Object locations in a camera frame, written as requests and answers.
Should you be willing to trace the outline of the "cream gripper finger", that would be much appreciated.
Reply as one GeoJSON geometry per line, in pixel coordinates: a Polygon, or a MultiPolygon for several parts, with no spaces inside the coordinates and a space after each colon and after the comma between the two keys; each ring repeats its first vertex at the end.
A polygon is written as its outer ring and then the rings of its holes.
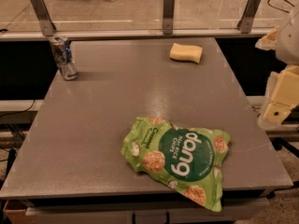
{"type": "Polygon", "coordinates": [[[271,72],[257,123],[274,129],[299,106],[299,66],[287,65],[280,73],[271,72]]]}
{"type": "Polygon", "coordinates": [[[261,50],[275,50],[277,45],[278,26],[273,28],[267,35],[260,38],[255,47],[261,50]]]}

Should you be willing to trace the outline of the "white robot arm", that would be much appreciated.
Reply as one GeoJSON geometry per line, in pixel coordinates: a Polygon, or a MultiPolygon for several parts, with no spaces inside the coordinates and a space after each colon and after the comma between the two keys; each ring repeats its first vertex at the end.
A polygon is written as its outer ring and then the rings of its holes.
{"type": "Polygon", "coordinates": [[[279,73],[271,72],[266,83],[258,125],[274,129],[299,106],[299,5],[288,17],[255,44],[257,49],[273,50],[276,58],[287,66],[279,73]]]}

